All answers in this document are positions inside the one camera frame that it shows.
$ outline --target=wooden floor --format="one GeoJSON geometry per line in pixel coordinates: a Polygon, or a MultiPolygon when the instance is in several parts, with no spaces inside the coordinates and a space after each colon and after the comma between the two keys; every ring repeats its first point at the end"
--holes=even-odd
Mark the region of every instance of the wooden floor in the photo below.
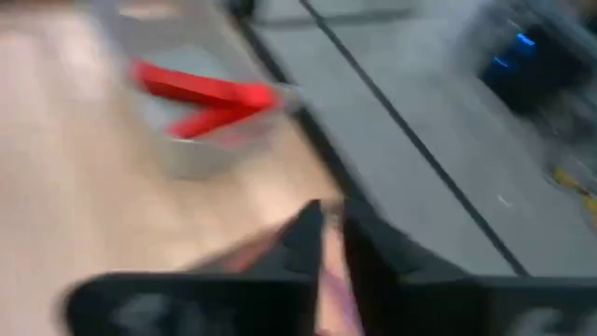
{"type": "Polygon", "coordinates": [[[0,335],[62,334],[62,291],[107,270],[176,270],[339,196],[287,120],[268,151],[167,178],[89,18],[0,10],[0,335]]]}

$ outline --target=blue light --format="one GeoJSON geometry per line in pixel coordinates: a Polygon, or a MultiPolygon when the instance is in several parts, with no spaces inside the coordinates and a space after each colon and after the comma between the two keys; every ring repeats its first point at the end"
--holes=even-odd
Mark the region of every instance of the blue light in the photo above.
{"type": "Polygon", "coordinates": [[[517,37],[520,41],[528,44],[529,46],[535,45],[535,42],[532,39],[530,39],[529,37],[525,36],[523,33],[518,33],[517,37]]]}
{"type": "Polygon", "coordinates": [[[497,58],[497,57],[493,57],[493,60],[498,62],[500,65],[504,66],[504,67],[510,67],[510,65],[508,65],[505,61],[497,58]]]}

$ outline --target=transparent bin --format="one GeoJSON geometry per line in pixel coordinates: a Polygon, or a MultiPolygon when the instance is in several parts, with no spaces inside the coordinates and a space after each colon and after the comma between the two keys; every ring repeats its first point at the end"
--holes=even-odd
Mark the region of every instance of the transparent bin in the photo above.
{"type": "MultiPolygon", "coordinates": [[[[206,0],[92,0],[90,9],[117,56],[123,76],[131,60],[195,75],[236,81],[266,81],[243,42],[206,0]]],[[[297,101],[294,90],[274,86],[281,108],[266,111],[195,139],[178,139],[167,125],[196,106],[152,96],[131,85],[138,115],[148,128],[166,172],[173,177],[206,177],[267,145],[284,107],[297,101]]]]}

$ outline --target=floor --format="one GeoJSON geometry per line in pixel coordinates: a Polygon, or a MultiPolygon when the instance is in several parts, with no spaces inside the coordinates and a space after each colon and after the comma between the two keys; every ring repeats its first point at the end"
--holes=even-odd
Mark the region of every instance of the floor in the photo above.
{"type": "Polygon", "coordinates": [[[156,164],[134,101],[89,15],[0,11],[0,333],[59,335],[71,284],[111,270],[180,270],[308,200],[339,192],[298,127],[202,181],[156,164]]]}
{"type": "Polygon", "coordinates": [[[353,1],[348,7],[356,15],[344,2],[312,0],[328,32],[298,1],[263,4],[254,29],[390,222],[472,273],[597,274],[597,236],[582,202],[544,177],[543,144],[529,125],[463,71],[457,46],[465,44],[481,0],[353,1]],[[380,15],[383,8],[395,16],[380,15]],[[352,54],[387,102],[341,51],[352,54]],[[469,200],[466,210],[387,103],[469,200]],[[483,220],[522,270],[505,262],[483,220]]]}

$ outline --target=red object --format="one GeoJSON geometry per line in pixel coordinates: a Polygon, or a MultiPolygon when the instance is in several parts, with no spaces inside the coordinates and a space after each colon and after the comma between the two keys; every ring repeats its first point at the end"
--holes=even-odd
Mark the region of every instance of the red object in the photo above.
{"type": "Polygon", "coordinates": [[[154,95],[204,107],[168,128],[172,135],[186,139],[245,119],[277,103],[275,92],[265,84],[196,76],[143,61],[133,65],[132,76],[154,95]]]}

